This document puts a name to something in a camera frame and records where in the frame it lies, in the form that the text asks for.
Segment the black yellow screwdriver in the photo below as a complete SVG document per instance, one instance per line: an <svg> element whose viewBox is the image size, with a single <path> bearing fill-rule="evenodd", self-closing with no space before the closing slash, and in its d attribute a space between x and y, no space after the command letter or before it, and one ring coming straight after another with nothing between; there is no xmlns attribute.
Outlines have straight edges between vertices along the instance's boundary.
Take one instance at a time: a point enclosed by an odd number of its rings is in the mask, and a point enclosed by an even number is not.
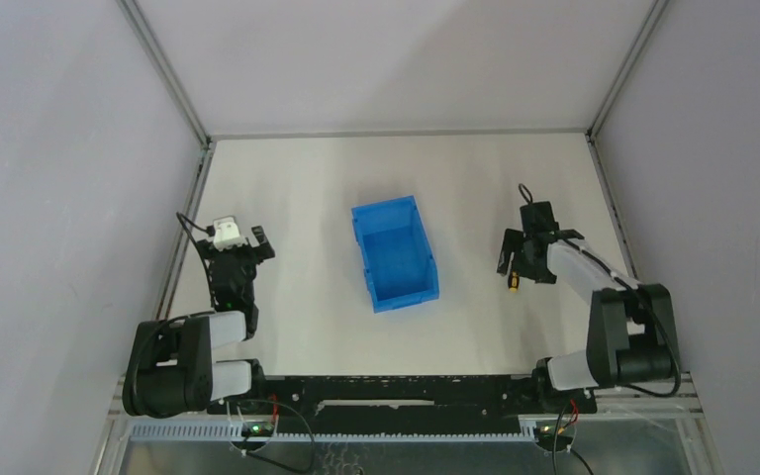
<svg viewBox="0 0 760 475"><path fill-rule="evenodd" d="M520 287L520 276L517 272L512 271L509 278L509 290L512 293L517 293Z"/></svg>

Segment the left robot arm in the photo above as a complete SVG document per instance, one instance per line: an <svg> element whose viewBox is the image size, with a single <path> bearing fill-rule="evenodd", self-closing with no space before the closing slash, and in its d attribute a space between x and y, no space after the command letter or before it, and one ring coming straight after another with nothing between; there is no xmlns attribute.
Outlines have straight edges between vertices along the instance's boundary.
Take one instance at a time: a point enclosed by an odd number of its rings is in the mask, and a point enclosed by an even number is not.
<svg viewBox="0 0 760 475"><path fill-rule="evenodd" d="M219 370L213 349L257 331L254 280L257 267L275 251L263 227L251 232L256 245L220 231L194 243L205 271L208 310L138 325L122 393L128 415L168 419L248 390L251 365L229 363Z"/></svg>

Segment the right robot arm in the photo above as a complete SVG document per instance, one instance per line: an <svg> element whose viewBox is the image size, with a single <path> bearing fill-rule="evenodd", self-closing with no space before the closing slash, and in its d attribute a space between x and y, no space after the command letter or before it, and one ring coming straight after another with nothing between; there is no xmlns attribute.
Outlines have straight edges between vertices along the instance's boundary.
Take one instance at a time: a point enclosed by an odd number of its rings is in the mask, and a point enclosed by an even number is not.
<svg viewBox="0 0 760 475"><path fill-rule="evenodd" d="M520 208L522 226L504 232L497 272L516 291L521 280L567 284L589 307L586 345L540 359L532 372L556 394L622 387L670 398L682 385L673 304L661 284L617 271L575 230L555 221L549 202Z"/></svg>

